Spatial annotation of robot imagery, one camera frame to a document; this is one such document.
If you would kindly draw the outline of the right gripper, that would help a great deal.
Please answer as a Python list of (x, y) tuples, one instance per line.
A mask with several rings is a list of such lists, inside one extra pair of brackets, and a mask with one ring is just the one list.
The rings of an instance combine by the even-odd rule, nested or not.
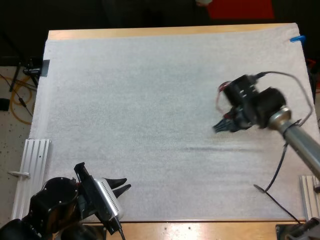
[(258, 114), (253, 104), (259, 94), (257, 79), (256, 75), (242, 75), (223, 89), (231, 109), (223, 116), (222, 131), (234, 133), (258, 124)]

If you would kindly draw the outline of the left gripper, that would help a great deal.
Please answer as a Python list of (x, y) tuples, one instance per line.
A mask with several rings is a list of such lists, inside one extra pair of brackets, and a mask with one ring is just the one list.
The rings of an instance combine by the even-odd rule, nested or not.
[(83, 162), (75, 165), (74, 171), (79, 181), (77, 201), (81, 219), (95, 215), (111, 235), (115, 232), (122, 234), (120, 218), (123, 209), (118, 198), (132, 186), (124, 185), (127, 178), (93, 178)]

